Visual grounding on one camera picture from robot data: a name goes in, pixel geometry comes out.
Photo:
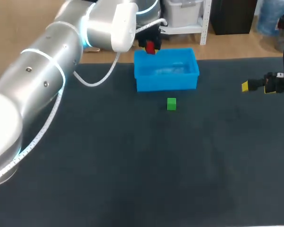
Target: yellow object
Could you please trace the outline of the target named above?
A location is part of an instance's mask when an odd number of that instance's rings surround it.
[[[268,93],[267,93],[267,92],[266,92],[266,89],[265,89],[265,87],[264,87],[264,93],[265,93],[265,94],[275,94],[275,93],[276,93],[276,91],[268,92]]]
[[[248,81],[242,84],[242,92],[247,92],[248,91]]]

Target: cable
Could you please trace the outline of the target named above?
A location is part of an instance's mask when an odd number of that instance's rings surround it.
[[[0,178],[4,176],[9,170],[14,168],[22,159],[24,159],[38,144],[38,142],[41,140],[49,126],[51,125],[57,110],[59,108],[59,105],[61,103],[62,95],[64,91],[64,86],[60,89],[57,95],[57,99],[55,101],[55,104],[53,106],[53,109],[51,113],[49,114],[44,126],[41,128],[41,130],[38,132],[36,137],[33,139],[33,141],[30,142],[30,144],[19,154],[17,155],[7,166],[5,166],[3,169],[0,170]]]
[[[119,57],[120,57],[120,54],[121,53],[117,53],[116,57],[115,57],[115,60],[112,64],[112,66],[110,67],[108,73],[100,80],[98,81],[97,83],[94,83],[94,84],[90,84],[88,82],[86,82],[84,79],[82,79],[81,76],[78,75],[78,73],[76,71],[74,71],[74,76],[82,83],[84,84],[85,86],[87,87],[96,87],[96,86],[99,86],[100,84],[102,84],[109,76],[110,74],[113,72],[114,68],[115,68],[115,65],[117,64],[118,60],[119,60]]]
[[[149,24],[143,26],[143,27],[140,27],[139,29],[136,30],[136,34],[139,33],[139,32],[142,32],[142,31],[144,31],[144,30],[146,30],[146,29],[148,29],[148,28],[150,28],[150,27],[152,27],[152,26],[154,26],[154,25],[156,25],[156,24],[160,24],[160,23],[163,23],[164,25],[167,25],[166,19],[160,18],[160,19],[158,19],[158,20],[155,20],[155,21],[153,21],[153,22],[151,22],[151,23],[149,23]],[[85,86],[87,86],[87,87],[96,87],[96,86],[99,86],[99,85],[102,84],[104,81],[106,81],[107,78],[110,76],[110,74],[113,72],[113,70],[114,70],[114,68],[115,68],[115,66],[116,66],[116,64],[117,64],[117,62],[118,62],[118,60],[119,60],[120,54],[121,54],[120,52],[118,52],[118,53],[116,54],[115,60],[114,60],[114,62],[113,62],[113,64],[112,64],[112,66],[110,67],[108,73],[107,73],[100,81],[98,81],[97,83],[90,84],[90,83],[86,82],[84,79],[82,79],[81,76],[79,76],[79,74],[78,74],[76,71],[74,71],[74,76],[75,76],[83,85],[85,85]]]

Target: red object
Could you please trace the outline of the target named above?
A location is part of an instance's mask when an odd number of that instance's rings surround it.
[[[147,41],[147,42],[146,42],[145,51],[146,51],[148,54],[156,54],[154,42],[152,42],[152,41]]]

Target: white shelf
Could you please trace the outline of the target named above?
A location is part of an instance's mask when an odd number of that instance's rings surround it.
[[[199,17],[198,23],[196,25],[185,26],[185,27],[161,26],[160,29],[163,30],[161,33],[167,35],[201,33],[200,44],[205,45],[207,39],[207,30],[208,30],[211,5],[212,5],[212,0],[204,0],[202,7],[203,13],[201,14],[203,15],[203,18]]]
[[[176,34],[193,34],[193,33],[201,33],[202,32],[202,24],[203,20],[201,17],[198,19],[198,23],[196,25],[190,25],[185,27],[165,27],[161,26],[162,34],[167,35],[176,35]]]

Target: black cabinet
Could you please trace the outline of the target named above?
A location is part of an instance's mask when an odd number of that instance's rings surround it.
[[[211,23],[216,35],[248,34],[257,0],[213,0]]]

